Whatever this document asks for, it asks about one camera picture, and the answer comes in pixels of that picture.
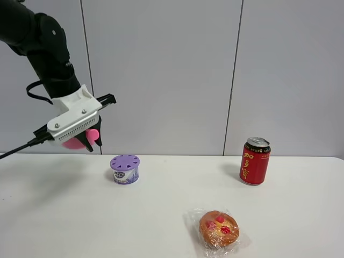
red can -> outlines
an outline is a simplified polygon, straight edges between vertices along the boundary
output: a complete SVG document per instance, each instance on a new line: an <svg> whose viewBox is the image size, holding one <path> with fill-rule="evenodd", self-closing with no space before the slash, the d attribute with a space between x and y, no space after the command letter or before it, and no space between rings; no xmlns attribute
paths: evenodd
<svg viewBox="0 0 344 258"><path fill-rule="evenodd" d="M243 146L240 178L248 184L264 182L270 158L270 143L259 137L248 138Z"/></svg>

ventilation slots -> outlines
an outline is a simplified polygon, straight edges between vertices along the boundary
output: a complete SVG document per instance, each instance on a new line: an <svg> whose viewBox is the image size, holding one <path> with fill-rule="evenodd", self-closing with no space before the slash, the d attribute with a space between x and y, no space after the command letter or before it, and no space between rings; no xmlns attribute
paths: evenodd
<svg viewBox="0 0 344 258"><path fill-rule="evenodd" d="M70 137L72 135L75 135L78 131L84 129L86 126L90 125L90 124L93 124L94 122L96 121L95 118L92 118L91 120L87 121L86 123L74 128L73 130L71 130L70 132L64 134L63 136L59 137L59 141L67 138L67 137Z"/></svg>

table surface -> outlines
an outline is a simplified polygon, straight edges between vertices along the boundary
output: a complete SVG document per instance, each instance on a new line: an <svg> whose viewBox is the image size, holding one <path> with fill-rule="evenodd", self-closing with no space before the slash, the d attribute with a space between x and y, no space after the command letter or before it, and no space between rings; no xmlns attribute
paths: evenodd
<svg viewBox="0 0 344 258"><path fill-rule="evenodd" d="M266 181L241 157L140 156L113 182L112 155L15 154L0 162L0 257L201 257L185 214L228 209L251 244L230 257L342 257L344 161L271 157Z"/></svg>

pastry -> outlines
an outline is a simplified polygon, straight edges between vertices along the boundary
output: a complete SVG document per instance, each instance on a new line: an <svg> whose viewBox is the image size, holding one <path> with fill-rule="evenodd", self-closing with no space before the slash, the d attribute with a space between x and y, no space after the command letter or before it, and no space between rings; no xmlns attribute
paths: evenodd
<svg viewBox="0 0 344 258"><path fill-rule="evenodd" d="M204 240L215 247L225 247L239 237L237 222L219 211L207 212L199 221L199 231Z"/></svg>

purple lid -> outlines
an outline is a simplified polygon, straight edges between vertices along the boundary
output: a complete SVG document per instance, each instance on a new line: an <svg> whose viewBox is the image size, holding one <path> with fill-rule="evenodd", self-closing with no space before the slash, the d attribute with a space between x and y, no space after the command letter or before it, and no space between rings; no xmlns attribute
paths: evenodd
<svg viewBox="0 0 344 258"><path fill-rule="evenodd" d="M110 167L116 171L129 171L137 168L140 164L140 159L135 155L119 155L110 161Z"/></svg>

